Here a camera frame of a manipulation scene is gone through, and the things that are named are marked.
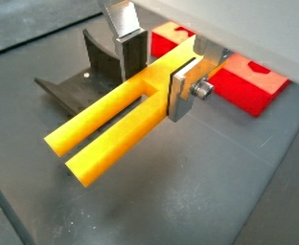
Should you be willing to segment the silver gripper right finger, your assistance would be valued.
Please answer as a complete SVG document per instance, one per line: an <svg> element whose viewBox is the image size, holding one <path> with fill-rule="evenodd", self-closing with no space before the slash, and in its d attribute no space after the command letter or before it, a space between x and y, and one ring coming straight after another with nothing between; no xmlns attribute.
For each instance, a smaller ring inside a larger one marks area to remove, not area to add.
<svg viewBox="0 0 299 245"><path fill-rule="evenodd" d="M230 49L196 35L192 57L169 75L167 116L177 122L189 112L195 98L207 100L213 92L208 77L230 57Z"/></svg>

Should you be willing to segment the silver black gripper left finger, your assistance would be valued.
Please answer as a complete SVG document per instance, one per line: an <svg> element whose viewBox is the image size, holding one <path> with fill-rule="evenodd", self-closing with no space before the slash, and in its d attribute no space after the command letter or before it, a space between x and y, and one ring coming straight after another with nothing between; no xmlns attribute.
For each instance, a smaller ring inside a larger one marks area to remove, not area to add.
<svg viewBox="0 0 299 245"><path fill-rule="evenodd" d="M147 66L148 32L140 27L135 4L129 0L98 0L98 4L113 34L121 78L128 80Z"/></svg>

